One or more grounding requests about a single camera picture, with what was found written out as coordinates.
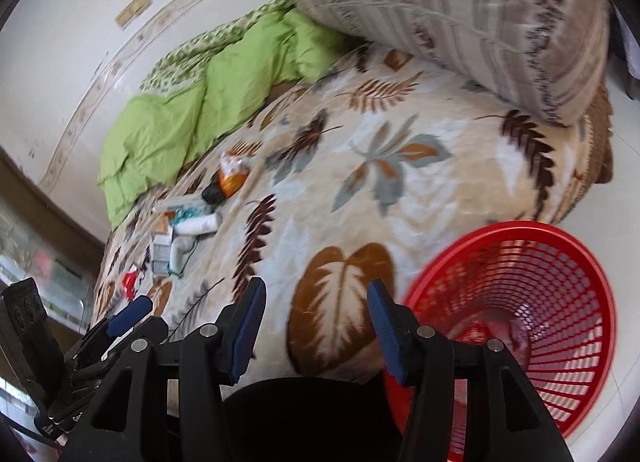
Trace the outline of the beige wall switch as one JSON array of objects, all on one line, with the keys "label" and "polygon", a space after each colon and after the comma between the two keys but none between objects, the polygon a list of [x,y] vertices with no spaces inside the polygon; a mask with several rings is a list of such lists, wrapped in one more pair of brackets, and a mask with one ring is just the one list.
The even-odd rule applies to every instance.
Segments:
[{"label": "beige wall switch", "polygon": [[132,0],[115,18],[120,29],[125,29],[152,4],[152,0]]}]

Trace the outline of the black bag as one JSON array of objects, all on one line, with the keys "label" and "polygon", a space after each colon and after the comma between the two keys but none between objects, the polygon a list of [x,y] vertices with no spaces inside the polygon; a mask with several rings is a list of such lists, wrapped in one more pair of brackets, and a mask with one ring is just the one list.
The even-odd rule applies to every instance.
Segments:
[{"label": "black bag", "polygon": [[201,192],[202,199],[212,207],[218,207],[226,201],[227,197],[220,185],[217,183],[209,183]]}]

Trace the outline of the orange medicine box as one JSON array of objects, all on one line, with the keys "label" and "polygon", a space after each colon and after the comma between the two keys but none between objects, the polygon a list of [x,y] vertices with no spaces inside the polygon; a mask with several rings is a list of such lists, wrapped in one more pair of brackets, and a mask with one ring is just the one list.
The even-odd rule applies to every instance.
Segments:
[{"label": "orange medicine box", "polygon": [[155,215],[154,223],[151,227],[151,234],[156,235],[172,235],[171,220],[175,216],[174,213],[158,213]]}]

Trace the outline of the red white foot-print bag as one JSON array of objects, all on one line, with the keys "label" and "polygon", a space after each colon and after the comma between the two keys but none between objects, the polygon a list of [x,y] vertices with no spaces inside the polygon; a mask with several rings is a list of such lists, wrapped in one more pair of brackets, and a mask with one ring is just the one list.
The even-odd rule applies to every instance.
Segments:
[{"label": "red white foot-print bag", "polygon": [[122,276],[122,287],[124,288],[124,295],[126,300],[131,302],[136,295],[136,281],[138,278],[139,271],[136,266],[129,269]]}]

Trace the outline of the white face mask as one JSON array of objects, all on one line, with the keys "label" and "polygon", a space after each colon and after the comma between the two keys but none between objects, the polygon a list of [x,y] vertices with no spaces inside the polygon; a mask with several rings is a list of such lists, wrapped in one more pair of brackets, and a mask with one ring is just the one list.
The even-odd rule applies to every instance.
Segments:
[{"label": "white face mask", "polygon": [[186,267],[195,246],[196,238],[193,236],[177,236],[171,242],[168,268],[172,275],[182,276],[184,267]]}]

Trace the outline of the white spray bottle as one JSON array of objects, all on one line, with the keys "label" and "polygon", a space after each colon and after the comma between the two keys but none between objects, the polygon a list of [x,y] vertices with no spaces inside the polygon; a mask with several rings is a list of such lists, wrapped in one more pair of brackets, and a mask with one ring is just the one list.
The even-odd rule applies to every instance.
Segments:
[{"label": "white spray bottle", "polygon": [[185,219],[172,228],[177,235],[201,236],[215,234],[221,222],[222,218],[218,213],[209,213]]}]

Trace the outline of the leaf pattern beige blanket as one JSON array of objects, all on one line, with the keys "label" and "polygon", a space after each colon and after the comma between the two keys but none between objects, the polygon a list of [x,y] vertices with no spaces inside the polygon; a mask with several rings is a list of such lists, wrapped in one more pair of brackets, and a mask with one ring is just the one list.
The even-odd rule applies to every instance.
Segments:
[{"label": "leaf pattern beige blanket", "polygon": [[[557,223],[608,177],[612,106],[599,83],[567,126],[545,123],[454,71],[369,45],[314,86],[295,86],[169,188],[153,188],[107,242],[94,317],[124,303],[137,268],[171,340],[214,321],[247,281],[267,307],[243,384],[281,376],[361,380],[380,370],[366,289],[402,299],[443,248],[511,219]],[[201,193],[221,155],[250,175],[180,275],[155,279],[154,205]]]}]

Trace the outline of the orange white snack wrapper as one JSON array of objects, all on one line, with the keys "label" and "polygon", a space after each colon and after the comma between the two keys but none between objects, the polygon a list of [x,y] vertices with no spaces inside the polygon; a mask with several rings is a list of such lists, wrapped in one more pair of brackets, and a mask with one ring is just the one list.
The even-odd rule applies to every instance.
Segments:
[{"label": "orange white snack wrapper", "polygon": [[250,175],[250,161],[245,156],[225,152],[219,161],[218,183],[229,198],[239,191]]}]

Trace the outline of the white blue medicine box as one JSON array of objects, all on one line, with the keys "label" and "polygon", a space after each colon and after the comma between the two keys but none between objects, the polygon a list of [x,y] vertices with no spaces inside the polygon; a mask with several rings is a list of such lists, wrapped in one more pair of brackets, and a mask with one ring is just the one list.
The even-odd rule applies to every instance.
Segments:
[{"label": "white blue medicine box", "polygon": [[172,234],[154,234],[151,239],[150,259],[151,271],[154,277],[169,275],[169,261]]}]

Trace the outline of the striped brown cushion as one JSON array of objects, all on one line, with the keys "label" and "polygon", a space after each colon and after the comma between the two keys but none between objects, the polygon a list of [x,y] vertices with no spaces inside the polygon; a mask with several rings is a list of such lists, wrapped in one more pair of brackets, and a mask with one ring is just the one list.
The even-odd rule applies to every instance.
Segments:
[{"label": "striped brown cushion", "polygon": [[436,60],[571,125],[603,83],[608,0],[295,0],[323,25]]}]

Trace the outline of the red plastic mesh basket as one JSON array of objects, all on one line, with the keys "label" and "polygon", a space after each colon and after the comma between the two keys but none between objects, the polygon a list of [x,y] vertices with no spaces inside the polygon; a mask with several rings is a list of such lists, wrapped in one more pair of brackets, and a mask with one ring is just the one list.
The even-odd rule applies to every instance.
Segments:
[{"label": "red plastic mesh basket", "polygon": [[[454,348],[446,461],[570,460],[565,438],[616,340],[608,279],[584,245],[547,224],[491,224],[439,253],[397,304]],[[414,390],[386,369],[386,392],[404,440]]]}]

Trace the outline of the white long medicine box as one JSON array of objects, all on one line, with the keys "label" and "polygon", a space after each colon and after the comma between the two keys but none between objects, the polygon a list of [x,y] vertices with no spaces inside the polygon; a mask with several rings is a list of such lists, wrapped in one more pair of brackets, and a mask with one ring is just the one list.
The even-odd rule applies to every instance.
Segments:
[{"label": "white long medicine box", "polygon": [[152,211],[154,213],[175,212],[180,209],[196,208],[206,204],[207,202],[199,193],[190,193],[190,195],[158,199],[152,206]]}]

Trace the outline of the green quilt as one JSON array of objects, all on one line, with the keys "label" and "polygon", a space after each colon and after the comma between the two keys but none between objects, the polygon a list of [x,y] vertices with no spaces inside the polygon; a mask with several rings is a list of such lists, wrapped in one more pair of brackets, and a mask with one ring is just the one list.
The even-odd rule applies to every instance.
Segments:
[{"label": "green quilt", "polygon": [[96,184],[111,227],[151,187],[174,185],[186,165],[262,109],[275,86],[318,80],[346,46],[345,34],[293,0],[273,0],[165,55],[104,139]]}]

